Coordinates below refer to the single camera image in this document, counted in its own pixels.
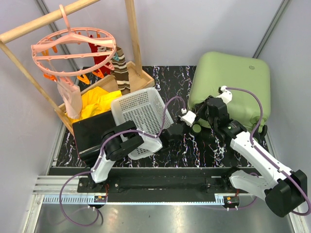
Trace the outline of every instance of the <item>metal floor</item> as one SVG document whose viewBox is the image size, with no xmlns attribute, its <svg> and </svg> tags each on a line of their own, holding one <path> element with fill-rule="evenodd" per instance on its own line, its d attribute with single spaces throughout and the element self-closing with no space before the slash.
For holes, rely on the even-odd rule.
<svg viewBox="0 0 311 233">
<path fill-rule="evenodd" d="M 241 197 L 241 206 L 251 201 Z M 66 205 L 65 211 L 81 224 L 91 223 L 95 212 L 82 210 L 73 216 L 81 205 Z M 210 210 L 202 206 L 159 205 L 106 205 L 100 209 L 104 220 L 83 228 L 68 221 L 61 224 L 59 205 L 43 204 L 37 222 L 36 233 L 293 233 L 289 217 L 275 216 L 262 200 L 239 211 Z"/>
</svg>

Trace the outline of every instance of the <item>black marble table surface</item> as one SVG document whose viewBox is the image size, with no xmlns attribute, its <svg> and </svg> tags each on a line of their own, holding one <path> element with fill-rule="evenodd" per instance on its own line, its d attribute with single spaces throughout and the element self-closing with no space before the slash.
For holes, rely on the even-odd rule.
<svg viewBox="0 0 311 233">
<path fill-rule="evenodd" d="M 188 100 L 190 88 L 195 72 L 194 66 L 173 67 L 143 67 L 143 69 L 155 79 L 155 88 L 159 91 L 164 103 L 174 96 L 181 96 Z M 99 78 L 89 75 L 91 85 Z M 85 83 L 79 83 L 80 89 L 88 87 Z M 169 112 L 173 120 L 180 113 L 181 103 L 172 102 Z M 266 146 L 266 142 L 258 135 L 258 142 Z M 56 166 L 61 167 L 84 167 L 85 164 L 79 159 L 74 143 L 74 138 L 66 129 Z M 230 167 L 251 166 L 240 154 L 235 152 L 215 136 L 210 129 L 203 129 L 202 133 L 194 136 L 185 134 L 184 139 L 176 143 L 172 150 L 160 155 L 148 158 L 131 160 L 126 157 L 117 161 L 117 167 Z"/>
</svg>

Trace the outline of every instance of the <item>wooden tray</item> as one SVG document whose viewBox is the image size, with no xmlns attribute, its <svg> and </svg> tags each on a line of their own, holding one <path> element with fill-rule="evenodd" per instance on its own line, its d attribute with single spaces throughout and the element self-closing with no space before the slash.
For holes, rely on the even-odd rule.
<svg viewBox="0 0 311 233">
<path fill-rule="evenodd" d="M 145 71 L 142 71 L 141 76 L 139 76 L 136 73 L 136 66 L 135 66 L 134 62 L 130 61 L 130 62 L 126 63 L 126 66 L 127 66 L 128 72 L 129 72 L 129 81 L 130 81 L 130 86 L 131 86 L 131 92 L 138 91 L 138 90 L 141 90 L 141 89 L 147 88 L 147 87 L 152 87 L 155 85 L 154 79 L 149 74 L 147 74 Z M 118 84 L 115 80 L 115 77 L 113 75 L 107 75 L 103 79 L 99 80 L 98 82 L 89 86 L 87 89 L 83 90 L 81 92 L 81 95 L 83 95 L 88 90 L 91 90 L 97 86 L 101 87 L 102 89 L 104 89 L 108 92 L 118 90 Z M 66 112 L 66 108 L 65 108 L 64 103 L 61 104 L 59 106 L 59 108 L 61 109 L 62 112 L 64 112 L 64 113 Z M 60 114 L 58 114 L 58 116 L 61 118 L 61 120 L 63 121 L 65 126 L 68 128 L 68 130 L 73 135 L 72 123 L 70 122 L 68 117 L 65 116 L 66 118 L 64 118 Z"/>
</svg>

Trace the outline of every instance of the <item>yellow cloth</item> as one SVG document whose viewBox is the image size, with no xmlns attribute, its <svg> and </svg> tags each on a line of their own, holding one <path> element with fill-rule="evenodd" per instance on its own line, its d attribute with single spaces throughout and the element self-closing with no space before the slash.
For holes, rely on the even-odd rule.
<svg viewBox="0 0 311 233">
<path fill-rule="evenodd" d="M 121 91 L 114 91 L 109 93 L 97 86 L 82 95 L 83 107 L 80 119 L 69 119 L 72 123 L 74 123 L 79 120 L 107 112 L 110 110 L 111 102 L 121 96 Z"/>
</svg>

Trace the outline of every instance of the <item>striped sock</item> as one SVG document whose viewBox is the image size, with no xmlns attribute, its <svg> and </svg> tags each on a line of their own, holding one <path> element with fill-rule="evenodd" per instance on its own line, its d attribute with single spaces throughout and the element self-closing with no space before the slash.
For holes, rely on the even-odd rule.
<svg viewBox="0 0 311 233">
<path fill-rule="evenodd" d="M 122 95 L 125 95 L 131 92 L 130 82 L 128 78 L 128 70 L 126 67 L 123 50 L 120 47 L 117 47 L 116 53 L 119 57 L 119 60 L 116 61 L 114 59 L 111 59 L 112 65 L 115 68 L 115 70 L 111 71 L 111 74 L 115 76 L 118 88 L 122 92 Z"/>
</svg>

